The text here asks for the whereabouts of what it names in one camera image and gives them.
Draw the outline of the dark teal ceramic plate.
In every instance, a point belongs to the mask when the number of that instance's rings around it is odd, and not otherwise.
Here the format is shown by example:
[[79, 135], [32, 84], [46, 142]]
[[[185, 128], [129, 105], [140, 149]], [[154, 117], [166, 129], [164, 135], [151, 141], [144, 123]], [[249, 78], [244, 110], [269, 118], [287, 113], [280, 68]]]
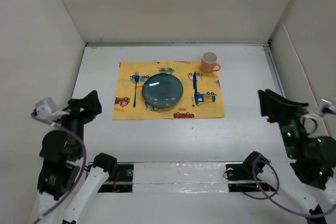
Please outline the dark teal ceramic plate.
[[145, 102], [159, 109], [175, 106], [181, 100], [183, 92], [181, 81], [168, 73], [158, 73], [149, 77], [142, 88]]

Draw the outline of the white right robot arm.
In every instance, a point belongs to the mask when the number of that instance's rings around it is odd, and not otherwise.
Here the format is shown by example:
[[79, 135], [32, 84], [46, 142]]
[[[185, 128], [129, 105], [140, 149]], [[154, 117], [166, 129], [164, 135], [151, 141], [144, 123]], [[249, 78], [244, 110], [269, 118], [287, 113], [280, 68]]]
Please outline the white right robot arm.
[[259, 152], [252, 152], [243, 161], [243, 173], [253, 179], [257, 189], [264, 191], [266, 182], [297, 210], [276, 202], [274, 195], [263, 192], [280, 209], [306, 219], [307, 223], [335, 223], [335, 139], [330, 136], [311, 137], [305, 121], [317, 123], [326, 114], [335, 115], [335, 103], [323, 99], [316, 112], [307, 111], [307, 103], [290, 101], [270, 89], [258, 90], [260, 113], [269, 123], [277, 123], [290, 167], [305, 186], [305, 190], [279, 178], [270, 161]]

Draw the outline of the yellow vehicle print cloth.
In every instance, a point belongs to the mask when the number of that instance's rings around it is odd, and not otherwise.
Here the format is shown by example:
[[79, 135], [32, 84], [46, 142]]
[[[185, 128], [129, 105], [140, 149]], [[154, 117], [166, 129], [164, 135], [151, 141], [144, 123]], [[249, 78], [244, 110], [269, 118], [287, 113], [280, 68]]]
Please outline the yellow vehicle print cloth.
[[[136, 107], [134, 73], [139, 73]], [[199, 104], [196, 106], [193, 73], [196, 72]], [[159, 109], [147, 104], [142, 88], [147, 79], [158, 73], [176, 76], [184, 92], [181, 100], [171, 108]], [[114, 120], [203, 119], [225, 116], [218, 72], [206, 73], [199, 61], [121, 62], [114, 102]]]

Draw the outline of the pink ceramic mug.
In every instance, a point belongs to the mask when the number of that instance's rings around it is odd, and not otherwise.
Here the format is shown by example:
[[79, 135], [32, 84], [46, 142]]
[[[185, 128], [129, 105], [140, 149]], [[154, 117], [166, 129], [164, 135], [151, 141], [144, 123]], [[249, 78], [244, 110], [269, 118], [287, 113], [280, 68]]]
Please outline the pink ceramic mug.
[[201, 70], [206, 73], [221, 70], [221, 65], [217, 62], [217, 55], [213, 52], [206, 52], [202, 55]]

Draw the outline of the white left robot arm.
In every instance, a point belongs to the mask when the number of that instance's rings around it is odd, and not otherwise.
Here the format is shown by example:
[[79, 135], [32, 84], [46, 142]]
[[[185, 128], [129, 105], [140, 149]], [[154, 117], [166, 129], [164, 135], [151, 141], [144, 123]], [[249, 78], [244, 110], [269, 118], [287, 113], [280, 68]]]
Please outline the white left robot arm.
[[70, 99], [62, 110], [50, 97], [36, 103], [31, 117], [53, 130], [44, 136], [39, 153], [43, 165], [35, 223], [79, 223], [103, 183], [117, 175], [117, 159], [108, 154], [100, 153], [87, 164], [84, 125], [101, 112], [96, 90]]

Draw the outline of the blue metal fork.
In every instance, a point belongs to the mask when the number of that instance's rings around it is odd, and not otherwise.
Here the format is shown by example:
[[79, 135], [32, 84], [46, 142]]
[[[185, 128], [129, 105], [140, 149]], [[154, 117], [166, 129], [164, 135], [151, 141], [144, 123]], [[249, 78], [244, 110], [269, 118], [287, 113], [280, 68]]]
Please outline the blue metal fork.
[[140, 76], [139, 76], [139, 73], [136, 71], [135, 73], [134, 73], [134, 82], [135, 82], [135, 87], [134, 87], [134, 100], [133, 100], [133, 107], [135, 108], [136, 107], [136, 99], [137, 99], [137, 85], [138, 85], [138, 83], [139, 83], [139, 78], [140, 78]]

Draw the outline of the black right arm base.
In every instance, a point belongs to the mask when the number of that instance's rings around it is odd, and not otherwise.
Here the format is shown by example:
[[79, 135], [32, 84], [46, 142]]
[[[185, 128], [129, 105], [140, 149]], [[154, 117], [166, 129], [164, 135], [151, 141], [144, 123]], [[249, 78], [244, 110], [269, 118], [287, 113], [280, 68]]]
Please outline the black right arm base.
[[246, 172], [242, 162], [225, 162], [223, 178], [228, 182], [229, 192], [260, 192], [251, 172]]

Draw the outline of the blue metal knife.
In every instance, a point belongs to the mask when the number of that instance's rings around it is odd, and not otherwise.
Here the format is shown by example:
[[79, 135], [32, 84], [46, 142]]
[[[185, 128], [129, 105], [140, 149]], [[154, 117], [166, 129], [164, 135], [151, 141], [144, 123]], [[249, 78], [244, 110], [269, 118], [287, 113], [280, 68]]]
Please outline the blue metal knife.
[[196, 72], [193, 73], [193, 89], [194, 89], [194, 100], [195, 100], [195, 104], [196, 106], [198, 106], [199, 104], [199, 93], [198, 93], [198, 89], [197, 89], [197, 77], [196, 77]]

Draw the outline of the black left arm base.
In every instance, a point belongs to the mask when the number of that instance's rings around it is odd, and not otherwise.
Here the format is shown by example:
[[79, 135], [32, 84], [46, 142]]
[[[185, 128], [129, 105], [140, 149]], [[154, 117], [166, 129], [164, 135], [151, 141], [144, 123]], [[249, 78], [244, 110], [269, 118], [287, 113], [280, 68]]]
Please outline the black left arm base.
[[133, 191], [133, 163], [118, 163], [117, 173], [100, 187], [99, 193], [131, 193]]

